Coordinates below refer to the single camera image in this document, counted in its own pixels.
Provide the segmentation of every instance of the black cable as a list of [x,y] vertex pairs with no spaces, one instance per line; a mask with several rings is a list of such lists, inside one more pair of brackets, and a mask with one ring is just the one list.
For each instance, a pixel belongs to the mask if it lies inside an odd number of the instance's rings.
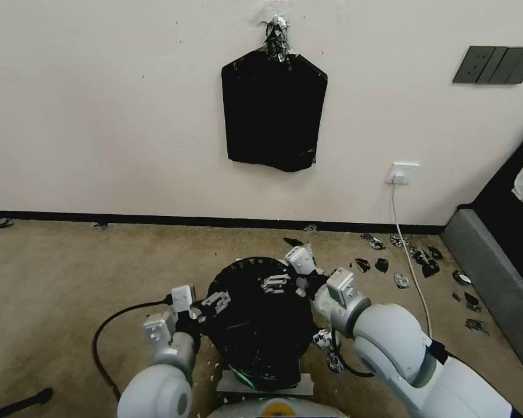
[[343,359],[343,356],[339,352],[339,348],[337,347],[337,342],[335,341],[336,334],[337,334],[337,332],[335,331],[335,328],[331,327],[331,347],[333,348],[333,352],[335,353],[335,355],[337,356],[337,358],[339,359],[339,361],[341,362],[343,367],[345,369],[347,369],[349,372],[351,372],[353,375],[358,376],[358,377],[364,377],[364,378],[374,377],[373,373],[359,372],[358,370],[354,370],[352,367],[350,367],[347,364],[347,362],[345,361],[345,359]]
[[106,382],[106,384],[110,387],[112,390],[112,393],[114,393],[114,396],[116,397],[116,401],[120,400],[120,390],[116,386],[116,383],[112,380],[112,378],[109,376],[108,372],[103,367],[103,364],[101,363],[101,360],[99,359],[99,353],[97,352],[97,341],[99,340],[99,335],[101,335],[101,331],[109,324],[110,321],[112,321],[114,318],[119,317],[122,314],[125,314],[126,312],[134,311],[136,309],[141,308],[147,308],[157,305],[171,305],[172,304],[172,296],[167,295],[167,297],[161,301],[157,302],[147,302],[139,305],[133,305],[128,308],[124,308],[121,311],[118,311],[114,313],[113,315],[110,315],[100,326],[97,328],[97,331],[95,332],[95,336],[93,337],[93,342],[91,343],[91,349],[93,352],[93,361],[95,362],[95,366],[99,370],[99,373],[101,374],[101,377]]

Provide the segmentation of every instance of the black round object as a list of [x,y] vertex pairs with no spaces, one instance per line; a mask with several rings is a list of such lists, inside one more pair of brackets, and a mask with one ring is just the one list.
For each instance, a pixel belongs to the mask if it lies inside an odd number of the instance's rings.
[[265,293],[263,280],[287,273],[279,260],[250,257],[223,269],[207,296],[227,291],[228,307],[204,329],[236,376],[257,390],[275,391],[300,381],[299,359],[317,332],[310,300],[296,294]]

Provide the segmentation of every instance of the power outlet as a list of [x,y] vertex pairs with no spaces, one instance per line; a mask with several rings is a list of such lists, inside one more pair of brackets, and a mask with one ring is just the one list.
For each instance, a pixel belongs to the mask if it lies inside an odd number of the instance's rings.
[[419,163],[393,163],[389,174],[385,179],[386,183],[409,184],[415,172],[420,167]]
[[494,50],[494,46],[470,46],[453,82],[476,83]]

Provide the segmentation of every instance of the white cable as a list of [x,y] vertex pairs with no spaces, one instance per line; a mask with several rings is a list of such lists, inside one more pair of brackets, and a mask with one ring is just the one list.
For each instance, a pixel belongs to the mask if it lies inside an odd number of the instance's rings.
[[409,267],[411,268],[411,274],[413,275],[414,285],[418,290],[418,294],[420,295],[420,300],[422,301],[422,306],[424,306],[424,312],[426,313],[426,323],[428,325],[428,337],[432,338],[432,321],[430,321],[430,312],[428,312],[428,305],[426,304],[426,300],[424,299],[422,290],[420,289],[420,286],[418,285],[417,275],[414,273],[413,263],[411,262],[411,256],[407,249],[407,244],[405,244],[403,235],[401,235],[401,228],[399,228],[399,223],[397,221],[397,214],[395,213],[395,186],[396,186],[396,184],[394,183],[394,184],[392,184],[392,188],[391,188],[391,208],[393,209],[393,219],[395,220],[395,226],[397,226],[397,233],[399,234],[399,239],[401,240],[401,243],[403,244],[403,248],[405,249],[405,254],[407,255],[407,260],[409,261]]

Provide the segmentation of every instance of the black trash bag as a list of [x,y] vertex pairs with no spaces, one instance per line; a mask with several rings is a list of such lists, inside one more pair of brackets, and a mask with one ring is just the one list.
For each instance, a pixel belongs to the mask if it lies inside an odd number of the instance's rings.
[[227,291],[231,300],[203,332],[238,380],[260,391],[296,387],[299,359],[318,332],[310,300],[296,294],[296,286],[277,294],[262,289],[265,278],[287,268],[273,258],[245,258],[223,269],[207,292]]
[[286,23],[268,23],[264,45],[221,71],[228,158],[286,172],[316,162],[327,75],[289,53]]

